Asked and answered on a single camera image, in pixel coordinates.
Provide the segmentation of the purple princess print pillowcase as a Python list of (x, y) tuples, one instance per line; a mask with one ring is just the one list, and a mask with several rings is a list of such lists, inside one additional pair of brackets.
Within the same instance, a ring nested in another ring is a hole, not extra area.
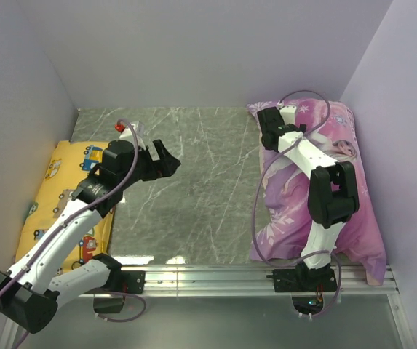
[[(354, 114), (341, 102), (326, 103), (314, 98), (289, 99), (284, 104), (295, 105), (296, 124), (305, 124), (309, 129), (325, 119), (325, 125), (310, 135), (310, 141), (334, 159), (354, 165), (360, 208), (340, 232), (335, 250), (364, 266), (369, 285), (382, 285), (386, 251), (368, 193)], [(275, 156), (274, 151), (261, 148), (260, 168), (266, 173), (262, 181), (263, 197), (270, 221), (256, 233), (258, 246), (251, 249), (252, 260), (299, 256), (311, 228), (307, 209), (309, 179), (285, 156), (279, 159)]]

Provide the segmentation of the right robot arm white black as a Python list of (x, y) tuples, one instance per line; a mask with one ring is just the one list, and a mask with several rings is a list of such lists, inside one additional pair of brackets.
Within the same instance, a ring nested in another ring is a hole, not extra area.
[(305, 124), (286, 124), (276, 107), (258, 111), (257, 116), (264, 148), (287, 157), (309, 179), (307, 208), (312, 224), (295, 279), (300, 288), (310, 291), (320, 284), (320, 270), (330, 264), (341, 230), (359, 210), (354, 165), (321, 151), (306, 138)]

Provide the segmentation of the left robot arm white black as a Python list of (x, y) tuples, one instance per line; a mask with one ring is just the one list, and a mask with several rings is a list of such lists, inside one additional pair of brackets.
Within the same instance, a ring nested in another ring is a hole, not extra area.
[(0, 313), (27, 332), (40, 332), (57, 310), (94, 289), (122, 292), (126, 286), (122, 266), (107, 254), (97, 254), (63, 275), (58, 268), (83, 237), (122, 200), (123, 192), (138, 181), (171, 177), (180, 161), (161, 140), (152, 159), (147, 148), (114, 140), (71, 194), (61, 216), (39, 242), (8, 271), (0, 271)]

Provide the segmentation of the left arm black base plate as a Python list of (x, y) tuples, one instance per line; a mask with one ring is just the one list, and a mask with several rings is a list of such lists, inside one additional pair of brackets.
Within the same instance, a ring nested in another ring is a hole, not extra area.
[(142, 294), (146, 281), (144, 270), (124, 270), (118, 273), (113, 281), (110, 290), (128, 294)]

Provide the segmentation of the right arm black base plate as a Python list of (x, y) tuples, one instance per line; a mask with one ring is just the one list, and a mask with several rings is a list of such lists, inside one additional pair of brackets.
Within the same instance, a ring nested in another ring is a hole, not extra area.
[(276, 293), (334, 292), (337, 290), (335, 272), (329, 266), (320, 269), (274, 269), (266, 276), (274, 284)]

